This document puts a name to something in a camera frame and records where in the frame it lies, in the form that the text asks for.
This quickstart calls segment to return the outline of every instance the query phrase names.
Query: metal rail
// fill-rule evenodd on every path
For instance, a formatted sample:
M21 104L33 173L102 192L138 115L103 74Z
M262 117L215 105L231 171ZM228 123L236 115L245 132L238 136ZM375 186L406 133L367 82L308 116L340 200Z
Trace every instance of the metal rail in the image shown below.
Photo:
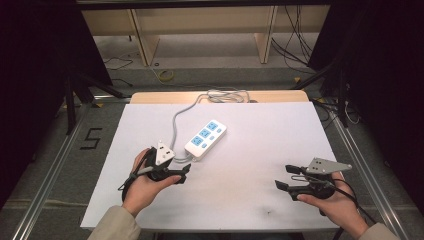
M383 190L380 187L380 184L374 177L371 168L368 166L367 161L359 150L358 145L356 145L356 142L350 134L349 129L344 128L343 124L338 119L335 120L335 126L344 144L346 145L346 148L348 149L349 154L355 163L355 166L358 168L358 172L361 175L361 178L364 181L364 184L367 187L371 198L374 200L374 203L380 212L386 226L400 239L410 239L406 233L406 230L403 228L392 204L385 196Z
M38 216L43 209L43 205L50 194L51 189L53 188L54 183L56 182L57 177L59 176L60 170L62 169L63 164L68 157L68 154L71 150L71 147L78 136L80 127L90 110L91 104L83 104L80 109L79 119L73 129L73 131L66 136L65 141L58 154L56 155L52 166L50 167L46 177L43 180L37 194L31 202L31 205L28 207L25 215L21 219L21 222L18 224L18 227L13 235L13 240L23 240L28 239Z

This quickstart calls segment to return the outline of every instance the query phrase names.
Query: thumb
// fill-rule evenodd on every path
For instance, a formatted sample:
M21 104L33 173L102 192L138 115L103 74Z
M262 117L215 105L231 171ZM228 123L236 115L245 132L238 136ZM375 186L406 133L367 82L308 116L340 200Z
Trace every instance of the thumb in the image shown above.
M321 199L318 199L309 194L299 194L297 195L297 200L315 206L317 208L321 208L323 205L323 201Z
M165 178L164 180L157 182L160 189L164 189L167 188L169 186L171 186L172 184L178 182L181 179L180 175L172 175L170 177Z

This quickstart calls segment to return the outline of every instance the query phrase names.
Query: gray floor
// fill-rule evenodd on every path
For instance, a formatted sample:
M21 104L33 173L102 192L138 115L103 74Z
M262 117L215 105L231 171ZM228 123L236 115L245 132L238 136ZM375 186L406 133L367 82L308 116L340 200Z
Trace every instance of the gray floor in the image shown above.
M311 46L316 34L308 36ZM287 35L277 35L275 38L284 43ZM131 59L133 62L120 69L109 70L112 78L122 79L131 84L115 80L115 88L132 94L137 91L187 91L206 90L209 87L184 88L163 86L155 78L149 68L145 68L137 56L137 47L129 42L128 37L96 38L100 52L106 60L112 57ZM293 43L290 50L299 57L302 54ZM106 63L108 68L118 68L127 62L122 60ZM294 84L295 77L305 79L309 76L288 68L284 59L275 51L271 51L268 64L260 64L253 35L190 35L163 36L156 53L154 66L156 71L171 69L175 73L174 84L208 84L232 86L246 90L288 89ZM295 62L288 62L291 67L302 68ZM317 82L306 88L311 97L319 96ZM93 89L95 95L106 95L98 89ZM106 154L119 123L125 102L115 100L98 100L103 103L90 108L81 125L79 134L70 149L63 168L45 202L29 239L86 239L89 231L79 228L86 206L101 172ZM326 118L326 112L317 108L321 119ZM355 163L351 153L343 142L335 122L330 120L322 123L326 127L331 147L340 162ZM60 109L50 131L46 135L37 159L28 166L27 171L18 183L8 203L0 212L0 239L11 239L25 214L26 208L34 198L42 184L44 176L49 171L61 144L65 141L66 110ZM93 146L93 142L84 141L90 128L101 128L92 136L100 138L96 149L82 150L81 147ZM384 165L384 158L374 142L364 123L349 124L355 142L358 144L367 163L373 169L385 197L395 209L402 226L410 239L424 239L424 221L411 199L405 193L391 169ZM356 170L346 172L346 179L354 187L360 204L377 220L383 222L381 214ZM334 232L305 232L305 239L332 239ZM141 239L151 239L151 233L144 233ZM341 239L351 239L347 234Z

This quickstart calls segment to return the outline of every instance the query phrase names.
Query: person's right hand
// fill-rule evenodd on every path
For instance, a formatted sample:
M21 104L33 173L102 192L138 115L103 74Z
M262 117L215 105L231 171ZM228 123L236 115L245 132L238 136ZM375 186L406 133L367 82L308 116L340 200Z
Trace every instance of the person's right hand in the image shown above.
M339 172L333 173L332 177L333 179L344 180ZM335 181L335 185L337 188L352 195L352 190L346 183ZM359 239L368 229L368 225L359 215L355 203L337 191L328 199L318 199L307 194L300 194L297 199L321 209L333 223L342 227L355 239Z

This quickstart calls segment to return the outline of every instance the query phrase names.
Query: power outlet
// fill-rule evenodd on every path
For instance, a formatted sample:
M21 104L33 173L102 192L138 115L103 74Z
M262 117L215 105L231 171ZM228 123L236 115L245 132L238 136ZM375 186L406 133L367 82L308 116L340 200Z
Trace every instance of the power outlet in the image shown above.
M224 136L227 127L211 120L186 145L185 150L193 156L193 161L202 159L209 150Z

